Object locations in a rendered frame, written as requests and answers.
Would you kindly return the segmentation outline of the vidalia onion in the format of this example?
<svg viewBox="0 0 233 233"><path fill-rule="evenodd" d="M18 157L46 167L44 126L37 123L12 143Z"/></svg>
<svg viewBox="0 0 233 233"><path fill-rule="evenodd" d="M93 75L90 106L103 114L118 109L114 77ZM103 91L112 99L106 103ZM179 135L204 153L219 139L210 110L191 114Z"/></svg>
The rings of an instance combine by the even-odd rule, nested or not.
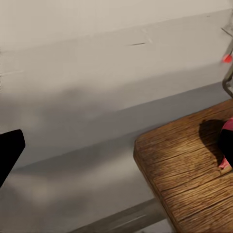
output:
<svg viewBox="0 0 233 233"><path fill-rule="evenodd" d="M230 130L233 131L233 118L231 118L230 120L228 120L227 122L225 122L224 126L222 127L223 129L226 130ZM227 168L228 166L230 166L229 162L227 161L227 159L223 158L222 163L219 165L220 168Z"/></svg>

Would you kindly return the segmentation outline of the cutting board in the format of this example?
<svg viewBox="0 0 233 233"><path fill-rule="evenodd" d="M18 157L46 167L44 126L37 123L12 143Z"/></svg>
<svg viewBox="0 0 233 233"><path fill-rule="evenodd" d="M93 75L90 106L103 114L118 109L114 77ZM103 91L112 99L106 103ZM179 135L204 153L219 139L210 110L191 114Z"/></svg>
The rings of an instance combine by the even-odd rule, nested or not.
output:
<svg viewBox="0 0 233 233"><path fill-rule="evenodd" d="M233 99L140 135L134 153L178 233L233 233L233 168L217 143Z"/></svg>

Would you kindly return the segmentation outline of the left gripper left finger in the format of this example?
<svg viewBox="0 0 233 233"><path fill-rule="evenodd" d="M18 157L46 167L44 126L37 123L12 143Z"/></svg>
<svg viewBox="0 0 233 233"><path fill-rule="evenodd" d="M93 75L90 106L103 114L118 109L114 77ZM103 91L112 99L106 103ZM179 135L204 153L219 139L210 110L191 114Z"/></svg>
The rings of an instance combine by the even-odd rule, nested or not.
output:
<svg viewBox="0 0 233 233"><path fill-rule="evenodd" d="M25 149L21 129L0 134L0 187Z"/></svg>

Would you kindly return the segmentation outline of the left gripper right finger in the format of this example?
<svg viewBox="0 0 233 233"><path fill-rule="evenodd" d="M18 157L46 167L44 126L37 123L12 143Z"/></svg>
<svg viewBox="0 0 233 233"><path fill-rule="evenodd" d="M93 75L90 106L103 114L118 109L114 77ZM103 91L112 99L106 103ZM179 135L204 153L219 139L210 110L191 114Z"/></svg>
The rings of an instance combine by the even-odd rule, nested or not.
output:
<svg viewBox="0 0 233 233"><path fill-rule="evenodd" d="M217 145L233 168L233 131L222 128Z"/></svg>

